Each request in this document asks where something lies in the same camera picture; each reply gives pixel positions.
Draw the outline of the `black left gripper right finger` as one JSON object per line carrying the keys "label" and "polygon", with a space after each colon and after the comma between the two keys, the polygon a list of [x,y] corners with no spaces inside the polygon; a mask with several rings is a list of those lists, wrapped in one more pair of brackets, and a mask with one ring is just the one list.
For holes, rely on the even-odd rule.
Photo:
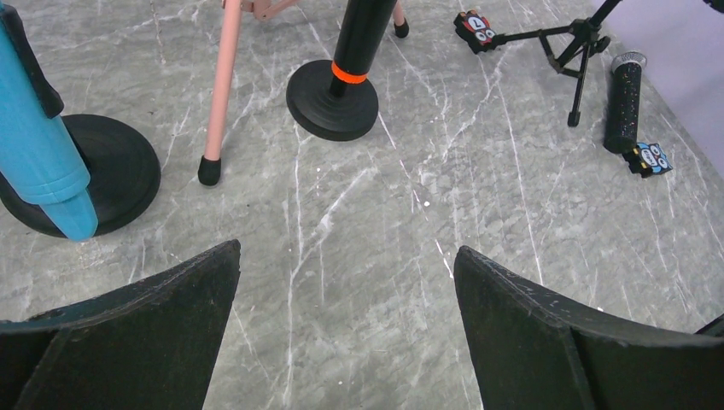
{"label": "black left gripper right finger", "polygon": [[723,321],[665,330],[562,296],[464,246],[458,306],[486,409],[720,409]]}

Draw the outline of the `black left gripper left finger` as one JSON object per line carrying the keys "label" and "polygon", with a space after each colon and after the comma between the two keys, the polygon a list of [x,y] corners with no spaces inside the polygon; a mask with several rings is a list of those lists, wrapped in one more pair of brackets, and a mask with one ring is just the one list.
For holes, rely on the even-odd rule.
{"label": "black left gripper left finger", "polygon": [[202,408],[240,253],[232,239],[103,295],[3,321],[2,408]]}

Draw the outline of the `small black mic stand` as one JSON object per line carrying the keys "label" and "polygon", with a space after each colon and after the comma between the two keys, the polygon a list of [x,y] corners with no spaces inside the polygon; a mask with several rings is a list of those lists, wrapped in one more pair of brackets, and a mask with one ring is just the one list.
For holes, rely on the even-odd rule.
{"label": "small black mic stand", "polygon": [[[96,114],[64,115],[64,102],[45,78],[15,7],[1,5],[1,30],[9,35],[47,118],[60,116],[90,173],[87,187],[100,236],[140,216],[155,199],[161,165],[150,142],[131,126]],[[1,202],[21,223],[52,237],[67,238],[38,205],[24,202],[1,172]]]}

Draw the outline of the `blue microphone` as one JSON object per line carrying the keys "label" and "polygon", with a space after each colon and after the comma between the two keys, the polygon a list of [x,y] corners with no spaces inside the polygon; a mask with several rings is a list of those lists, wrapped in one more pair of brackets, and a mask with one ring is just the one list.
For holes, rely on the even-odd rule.
{"label": "blue microphone", "polygon": [[9,35],[1,30],[1,172],[69,239],[96,233],[91,176],[61,117],[47,118]]}

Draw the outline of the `black round-base mic stand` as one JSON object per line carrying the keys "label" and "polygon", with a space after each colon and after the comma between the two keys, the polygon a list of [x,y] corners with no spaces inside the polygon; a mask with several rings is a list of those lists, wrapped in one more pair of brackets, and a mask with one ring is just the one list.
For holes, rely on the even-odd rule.
{"label": "black round-base mic stand", "polygon": [[311,134],[347,142],[363,137],[377,120],[378,97],[369,80],[349,85],[332,73],[332,61],[310,61],[291,76],[286,103],[294,120]]}

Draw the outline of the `black shock mount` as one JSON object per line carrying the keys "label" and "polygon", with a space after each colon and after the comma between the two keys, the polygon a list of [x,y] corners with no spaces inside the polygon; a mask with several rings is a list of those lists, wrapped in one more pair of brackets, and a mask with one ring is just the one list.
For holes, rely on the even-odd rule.
{"label": "black shock mount", "polygon": [[[546,59],[556,73],[577,79],[572,109],[568,114],[567,125],[576,127],[580,121],[580,104],[584,82],[587,74],[587,64],[591,56],[602,53],[610,43],[610,38],[599,38],[598,32],[606,17],[622,0],[606,0],[596,12],[586,19],[575,19],[567,26],[538,29],[515,34],[496,34],[485,50],[495,50],[498,46],[509,42],[537,38],[540,41]],[[573,38],[567,47],[556,56],[548,41],[550,36],[570,34]]]}

